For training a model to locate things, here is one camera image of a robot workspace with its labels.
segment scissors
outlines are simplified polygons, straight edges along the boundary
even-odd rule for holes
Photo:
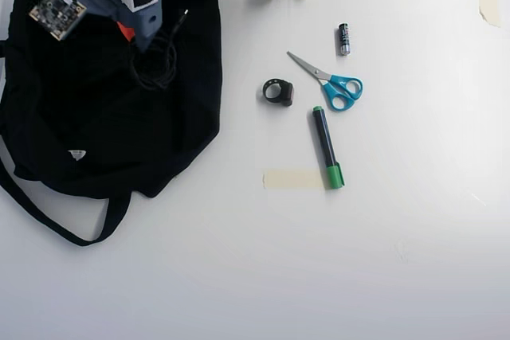
[[[326,93],[326,97],[329,100],[329,104],[335,111],[346,111],[347,109],[352,108],[356,100],[363,94],[363,82],[360,79],[327,74],[310,65],[303,59],[300,59],[293,53],[287,52],[287,54],[305,71],[314,76],[321,84],[322,81],[326,81],[326,84],[322,84],[322,86]],[[359,89],[357,92],[349,90],[347,87],[349,83],[358,85]],[[343,107],[337,107],[335,105],[335,99],[337,98],[343,101]]]

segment black tote bag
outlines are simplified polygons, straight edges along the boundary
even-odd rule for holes
[[[0,133],[14,174],[73,196],[108,199],[104,229],[83,240],[49,219],[0,162],[0,186],[32,217],[74,244],[101,242],[128,210],[131,193],[155,197],[219,132],[222,86],[218,0],[162,0],[163,29],[183,10],[175,38],[177,74],[165,92],[130,74],[133,47],[118,25],[87,15],[59,42],[28,13],[39,0],[14,0],[0,44],[6,85]],[[78,150],[77,161],[72,151]]]

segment bag handle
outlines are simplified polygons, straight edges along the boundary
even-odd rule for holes
[[[77,244],[81,247],[86,247],[91,244],[102,242],[113,234],[119,223],[123,220],[126,212],[128,211],[131,202],[131,193],[122,196],[110,198],[108,201],[108,209],[106,212],[106,219],[101,234],[95,240],[85,240],[77,235],[71,233],[69,230],[60,226],[56,221],[46,216],[25,194],[25,192],[14,182],[12,177],[6,170],[2,160],[0,159],[0,186],[12,197],[14,200],[26,210],[33,218],[41,222],[43,225],[52,229],[55,233],[64,237],[68,241]]]

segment blue scissors handle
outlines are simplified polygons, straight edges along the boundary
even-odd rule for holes
[[[328,97],[331,108],[333,108],[335,111],[346,111],[347,109],[354,107],[355,100],[348,94],[340,92],[330,82],[324,84],[323,89],[324,92],[326,92],[326,96]],[[335,105],[335,99],[341,99],[343,101],[343,107],[337,107]]]
[[[357,83],[359,89],[357,92],[351,92],[347,85]],[[354,77],[331,76],[331,80],[323,85],[326,96],[328,97],[331,108],[335,111],[346,111],[354,106],[355,101],[363,94],[363,82]],[[343,101],[343,107],[335,105],[335,99]]]
[[[354,77],[331,76],[330,82],[340,88],[341,91],[347,93],[353,100],[358,100],[363,94],[363,82]],[[347,85],[349,83],[357,84],[359,89],[356,92],[351,92]]]

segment green marker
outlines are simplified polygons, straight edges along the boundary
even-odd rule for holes
[[[319,133],[320,146],[324,153],[324,161],[328,171],[329,184],[332,189],[341,189],[345,186],[343,183],[342,169],[336,161],[335,151],[333,150],[332,139],[329,136],[328,122],[322,107],[313,108],[313,119],[316,121],[317,132]]]

